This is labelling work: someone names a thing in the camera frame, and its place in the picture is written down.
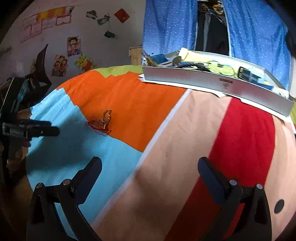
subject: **photo on wall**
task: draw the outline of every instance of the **photo on wall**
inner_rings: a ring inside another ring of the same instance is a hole
[[[64,77],[68,67],[68,58],[63,55],[56,55],[54,66],[52,67],[52,76]]]
[[[80,36],[67,38],[68,57],[81,54],[81,39]]]

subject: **green fabric section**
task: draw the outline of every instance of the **green fabric section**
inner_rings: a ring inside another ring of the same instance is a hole
[[[141,65],[124,65],[124,66],[114,66],[109,68],[99,68],[92,71],[100,72],[105,78],[109,75],[119,76],[126,74],[127,72],[133,72],[137,74],[142,74],[143,69]]]
[[[295,103],[294,103],[294,106],[291,110],[290,116],[291,116],[291,119],[292,119],[294,125],[296,125],[296,104]]]

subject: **blue curtain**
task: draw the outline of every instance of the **blue curtain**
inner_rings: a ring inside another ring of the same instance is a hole
[[[228,18],[231,56],[264,67],[286,88],[291,54],[286,26],[262,0],[223,0]]]
[[[197,0],[147,0],[143,49],[150,55],[195,48]]]

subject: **black chair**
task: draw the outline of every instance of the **black chair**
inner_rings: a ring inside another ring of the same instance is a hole
[[[29,103],[29,105],[37,104],[43,100],[48,89],[52,85],[45,73],[44,68],[44,59],[47,46],[48,44],[37,55],[35,72],[25,76],[25,78],[28,79],[28,88],[30,92],[26,93],[23,102]]]

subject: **red stripe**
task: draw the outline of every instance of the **red stripe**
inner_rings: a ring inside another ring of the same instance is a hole
[[[237,180],[240,185],[265,184],[274,152],[274,139],[271,114],[233,98],[208,158],[217,170],[228,179]],[[226,236],[233,232],[242,208],[239,207]],[[219,212],[220,206],[213,203],[199,178],[165,241],[198,240]]]

